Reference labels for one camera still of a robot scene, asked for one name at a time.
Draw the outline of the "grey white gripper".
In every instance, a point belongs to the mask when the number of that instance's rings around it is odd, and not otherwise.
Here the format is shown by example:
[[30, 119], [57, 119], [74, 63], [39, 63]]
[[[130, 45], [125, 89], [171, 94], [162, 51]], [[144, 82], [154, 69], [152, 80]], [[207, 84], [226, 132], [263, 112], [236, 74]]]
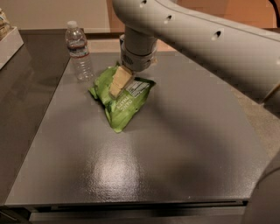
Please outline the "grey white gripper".
[[112, 97], [117, 98], [126, 85], [132, 80], [133, 72], [142, 72], [156, 61], [157, 43], [151, 46], [151, 52], [147, 55], [137, 55], [130, 52], [125, 47], [125, 35], [119, 38], [121, 47], [121, 61], [123, 66], [119, 66], [113, 75], [113, 81], [109, 88]]

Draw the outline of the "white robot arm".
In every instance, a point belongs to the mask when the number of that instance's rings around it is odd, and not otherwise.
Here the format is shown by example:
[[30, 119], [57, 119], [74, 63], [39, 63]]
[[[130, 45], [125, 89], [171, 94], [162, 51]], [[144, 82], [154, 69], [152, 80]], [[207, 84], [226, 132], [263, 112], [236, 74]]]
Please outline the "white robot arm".
[[122, 61], [150, 66], [160, 39], [258, 103], [279, 102], [280, 35], [176, 5], [171, 0], [112, 0], [125, 25]]

